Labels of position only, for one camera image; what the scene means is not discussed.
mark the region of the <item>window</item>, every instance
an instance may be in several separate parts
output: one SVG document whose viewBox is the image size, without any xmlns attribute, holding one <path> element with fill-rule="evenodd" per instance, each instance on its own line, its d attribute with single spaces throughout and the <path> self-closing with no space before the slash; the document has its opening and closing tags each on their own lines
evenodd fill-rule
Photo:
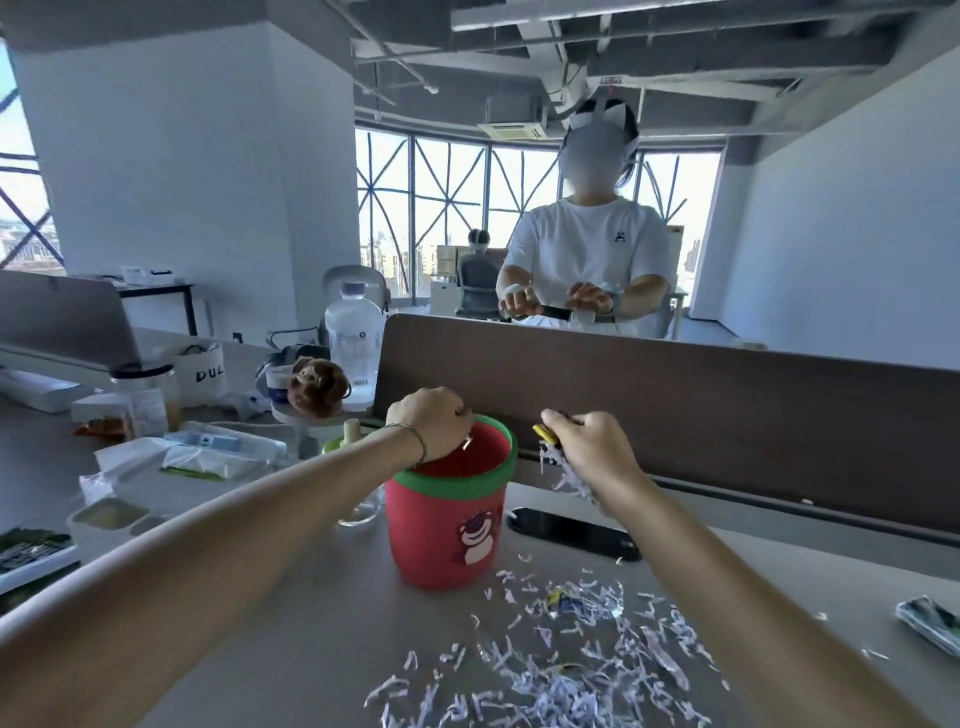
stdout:
<svg viewBox="0 0 960 728">
<path fill-rule="evenodd" d="M 486 228 L 491 247 L 506 247 L 520 214 L 559 196 L 555 149 L 370 129 L 356 130 L 356 145 L 360 259 L 383 273 L 395 299 L 429 298 L 438 246 L 467 245 L 470 229 Z M 638 157 L 618 193 L 684 226 L 678 285 L 689 293 L 720 153 L 641 150 Z"/>
<path fill-rule="evenodd" d="M 670 225 L 684 226 L 677 286 L 693 291 L 697 259 L 707 231 L 719 152 L 648 152 L 643 156 L 637 201 Z"/>
<path fill-rule="evenodd" d="M 430 295 L 438 245 L 467 245 L 483 228 L 484 156 L 479 144 L 414 140 L 414 239 L 417 295 Z"/>
<path fill-rule="evenodd" d="M 0 268 L 62 275 L 60 241 L 23 115 L 7 46 L 0 41 Z"/>
<path fill-rule="evenodd" d="M 523 212 L 557 201 L 555 150 L 493 147 L 487 230 L 492 248 L 505 248 Z"/>
<path fill-rule="evenodd" d="M 411 295 L 408 139 L 356 131 L 360 262 L 380 271 L 394 298 Z"/>
</svg>

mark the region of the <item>green rim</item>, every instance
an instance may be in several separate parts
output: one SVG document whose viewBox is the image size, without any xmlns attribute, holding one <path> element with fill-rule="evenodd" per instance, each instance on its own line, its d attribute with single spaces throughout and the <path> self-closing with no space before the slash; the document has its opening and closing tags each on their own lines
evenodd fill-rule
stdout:
<svg viewBox="0 0 960 728">
<path fill-rule="evenodd" d="M 397 473 L 394 480 L 405 488 L 424 496 L 443 500 L 474 500 L 496 493 L 510 482 L 516 470 L 516 437 L 503 423 L 492 417 L 476 415 L 476 421 L 500 430 L 510 442 L 510 454 L 496 468 L 471 477 L 432 477 L 408 470 Z M 330 440 L 324 445 L 324 452 L 332 452 L 343 442 L 343 437 Z"/>
</svg>

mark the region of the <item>wrist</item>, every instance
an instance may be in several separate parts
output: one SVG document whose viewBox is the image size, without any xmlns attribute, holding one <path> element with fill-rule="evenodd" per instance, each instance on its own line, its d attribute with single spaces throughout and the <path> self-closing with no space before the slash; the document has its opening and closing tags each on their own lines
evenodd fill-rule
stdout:
<svg viewBox="0 0 960 728">
<path fill-rule="evenodd" d="M 410 427 L 393 424 L 381 427 L 368 435 L 363 442 L 378 444 L 384 448 L 390 462 L 398 471 L 417 465 L 423 457 L 423 443 Z"/>
</svg>

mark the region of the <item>hand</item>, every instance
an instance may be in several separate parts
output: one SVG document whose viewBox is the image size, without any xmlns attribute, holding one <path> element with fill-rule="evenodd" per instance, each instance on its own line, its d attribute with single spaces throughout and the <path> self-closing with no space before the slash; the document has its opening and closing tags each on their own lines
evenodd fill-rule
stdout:
<svg viewBox="0 0 960 728">
<path fill-rule="evenodd" d="M 573 471 L 582 477 L 600 504 L 613 516 L 643 477 L 627 435 L 607 412 L 590 412 L 569 420 L 544 409 L 543 423 L 552 429 L 564 448 Z"/>
<path fill-rule="evenodd" d="M 387 425 L 397 423 L 409 425 L 420 434 L 426 445 L 424 461 L 429 462 L 451 453 L 467 439 L 473 427 L 473 412 L 446 387 L 421 389 L 390 405 Z"/>
<path fill-rule="evenodd" d="M 515 319 L 522 316 L 539 316 L 543 313 L 543 306 L 540 305 L 532 285 L 528 285 L 523 290 L 505 292 L 499 307 L 501 311 Z"/>
<path fill-rule="evenodd" d="M 574 283 L 566 291 L 566 295 L 567 308 L 593 311 L 601 316 L 613 311 L 613 296 L 593 283 Z"/>
</svg>

